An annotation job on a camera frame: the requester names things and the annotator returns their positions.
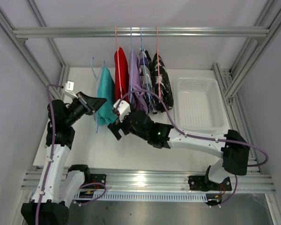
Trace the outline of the teal trousers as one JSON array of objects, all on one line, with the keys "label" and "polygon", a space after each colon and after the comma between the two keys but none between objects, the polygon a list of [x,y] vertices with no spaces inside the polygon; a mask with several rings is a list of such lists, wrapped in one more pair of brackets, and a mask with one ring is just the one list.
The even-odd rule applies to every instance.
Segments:
[{"label": "teal trousers", "polygon": [[97,123],[99,126],[109,125],[113,123],[117,116],[113,112],[115,103],[115,82],[111,76],[109,69],[103,66],[100,76],[100,83],[97,91],[98,98],[105,98],[106,102],[97,111]]}]

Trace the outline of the light blue wire hanger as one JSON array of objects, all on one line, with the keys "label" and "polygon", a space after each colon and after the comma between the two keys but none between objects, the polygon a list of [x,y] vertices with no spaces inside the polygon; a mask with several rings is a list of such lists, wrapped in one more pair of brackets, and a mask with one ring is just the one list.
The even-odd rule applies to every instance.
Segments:
[{"label": "light blue wire hanger", "polygon": [[[96,81],[96,97],[103,97],[103,93],[102,93],[102,86],[101,86],[101,79],[102,79],[102,72],[103,72],[103,68],[105,66],[105,61],[103,62],[102,66],[100,67],[100,70],[99,70],[99,73],[96,73],[95,70],[94,70],[94,57],[91,58],[91,61],[90,61],[90,65],[91,65],[91,70],[93,72],[93,76],[95,78],[95,81]],[[96,122],[96,129],[95,129],[95,132],[96,134],[98,133],[99,131],[99,126],[100,124],[102,123],[101,120],[102,120],[102,109],[99,109],[95,115],[94,115],[94,118],[95,118],[95,122]]]}]

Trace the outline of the red trousers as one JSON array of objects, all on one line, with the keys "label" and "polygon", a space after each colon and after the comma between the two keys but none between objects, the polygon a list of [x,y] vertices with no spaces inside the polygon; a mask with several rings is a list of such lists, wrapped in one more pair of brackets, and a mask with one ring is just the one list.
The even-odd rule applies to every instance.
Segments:
[{"label": "red trousers", "polygon": [[[117,66],[117,52],[114,54],[115,61],[115,100],[117,101],[120,98],[120,89],[119,89],[119,79],[118,79],[118,66]],[[129,86],[129,72],[128,72],[128,63],[124,50],[119,48],[119,63],[120,63],[120,73],[121,73],[121,87],[123,96],[128,92]]]}]

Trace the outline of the white plastic mesh basket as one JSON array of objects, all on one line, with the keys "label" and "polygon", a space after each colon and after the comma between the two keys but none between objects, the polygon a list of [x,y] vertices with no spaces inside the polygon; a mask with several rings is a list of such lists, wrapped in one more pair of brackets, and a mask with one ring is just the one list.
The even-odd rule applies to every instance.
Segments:
[{"label": "white plastic mesh basket", "polygon": [[219,133],[226,127],[221,92],[214,78],[177,78],[173,97],[174,119],[179,128]]}]

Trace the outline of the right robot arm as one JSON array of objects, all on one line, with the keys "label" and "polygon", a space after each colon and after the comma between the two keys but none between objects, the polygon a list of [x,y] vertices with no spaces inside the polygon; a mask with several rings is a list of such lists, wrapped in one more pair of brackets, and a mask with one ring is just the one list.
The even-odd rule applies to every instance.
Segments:
[{"label": "right robot arm", "polygon": [[230,176],[247,174],[250,148],[235,130],[230,129],[223,135],[186,134],[177,131],[173,125],[154,122],[141,111],[117,118],[108,129],[117,140],[121,139],[120,131],[123,131],[125,135],[133,134],[158,149],[183,148],[218,157],[215,164],[207,167],[205,175],[189,176],[190,190],[207,192],[226,188],[231,191]]}]

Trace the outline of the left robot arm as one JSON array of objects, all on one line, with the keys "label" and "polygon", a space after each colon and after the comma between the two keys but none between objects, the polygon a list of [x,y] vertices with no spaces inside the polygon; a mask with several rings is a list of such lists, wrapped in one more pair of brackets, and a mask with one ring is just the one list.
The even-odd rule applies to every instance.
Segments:
[{"label": "left robot arm", "polygon": [[105,98],[90,97],[78,92],[70,104],[60,99],[47,106],[49,122],[46,135],[46,158],[41,178],[29,203],[21,214],[29,225],[66,225],[69,208],[78,189],[91,184],[89,167],[73,165],[62,180],[70,154],[75,130],[73,124],[83,115],[93,115],[106,102]]}]

